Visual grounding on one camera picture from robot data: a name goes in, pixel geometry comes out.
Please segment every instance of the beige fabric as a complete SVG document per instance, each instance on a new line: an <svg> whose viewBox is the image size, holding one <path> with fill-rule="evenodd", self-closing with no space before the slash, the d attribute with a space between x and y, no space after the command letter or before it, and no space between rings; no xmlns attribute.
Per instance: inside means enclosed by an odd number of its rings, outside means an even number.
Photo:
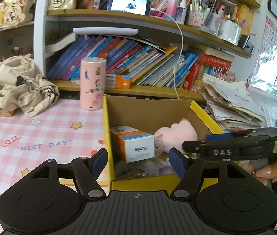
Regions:
<svg viewBox="0 0 277 235"><path fill-rule="evenodd" d="M17 108L28 117L34 117L55 104L58 87L35 72L34 60L28 56L10 57L0 62L0 85L3 98L0 108L13 111Z"/></svg>

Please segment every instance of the desk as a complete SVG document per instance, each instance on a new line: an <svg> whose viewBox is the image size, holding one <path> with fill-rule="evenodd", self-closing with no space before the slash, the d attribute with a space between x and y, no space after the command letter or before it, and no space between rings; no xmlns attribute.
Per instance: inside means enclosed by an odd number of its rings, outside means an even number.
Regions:
<svg viewBox="0 0 277 235"><path fill-rule="evenodd" d="M70 163L102 147L102 110L83 110L79 100L59 100L34 118L20 110L14 117L0 117L0 195L47 159ZM108 169L97 181L108 193ZM73 187L72 180L60 182Z"/></svg>

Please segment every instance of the metal screw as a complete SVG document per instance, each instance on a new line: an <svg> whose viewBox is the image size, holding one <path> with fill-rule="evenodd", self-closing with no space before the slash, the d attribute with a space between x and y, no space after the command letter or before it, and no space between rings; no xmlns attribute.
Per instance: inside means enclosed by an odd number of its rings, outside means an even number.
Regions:
<svg viewBox="0 0 277 235"><path fill-rule="evenodd" d="M173 195L178 198L185 198L189 196L189 193L185 190L177 190L173 193Z"/></svg>
<svg viewBox="0 0 277 235"><path fill-rule="evenodd" d="M102 191L100 190L92 190L88 192L88 196L92 198L99 198L103 195Z"/></svg>

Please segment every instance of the white cable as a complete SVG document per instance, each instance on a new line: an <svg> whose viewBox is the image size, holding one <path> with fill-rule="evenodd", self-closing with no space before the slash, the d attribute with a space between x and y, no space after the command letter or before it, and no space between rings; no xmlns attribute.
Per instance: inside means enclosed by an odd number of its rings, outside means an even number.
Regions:
<svg viewBox="0 0 277 235"><path fill-rule="evenodd" d="M182 51L183 51L183 34L182 34L182 31L181 31L181 28L178 25L178 23L170 15L168 15L167 13L165 13L163 11L155 10L154 8L150 8L150 10L151 11L158 11L158 12L164 13L165 15L167 15L168 17L170 17L174 21L174 23L177 25L177 27L180 30L180 34L181 34L181 50L180 50L180 54L179 54L179 58L178 58L177 64L175 65L175 67L173 67L173 87L175 89L175 92L176 92L176 95L177 95L178 99L180 99L180 97L178 95L178 92L177 92L177 88L176 88L176 70L177 70L178 64L180 62Z"/></svg>

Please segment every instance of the pink plush toy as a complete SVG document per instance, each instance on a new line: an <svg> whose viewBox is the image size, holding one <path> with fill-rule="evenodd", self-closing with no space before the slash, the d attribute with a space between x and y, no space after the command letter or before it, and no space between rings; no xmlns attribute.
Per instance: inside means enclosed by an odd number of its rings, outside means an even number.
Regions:
<svg viewBox="0 0 277 235"><path fill-rule="evenodd" d="M191 123L183 118L180 123L171 125L171 128L160 128L155 133L154 138L156 143L162 141L164 152L169 153L169 150L175 147L182 154L185 154L182 143L184 141L196 141L197 134Z"/></svg>

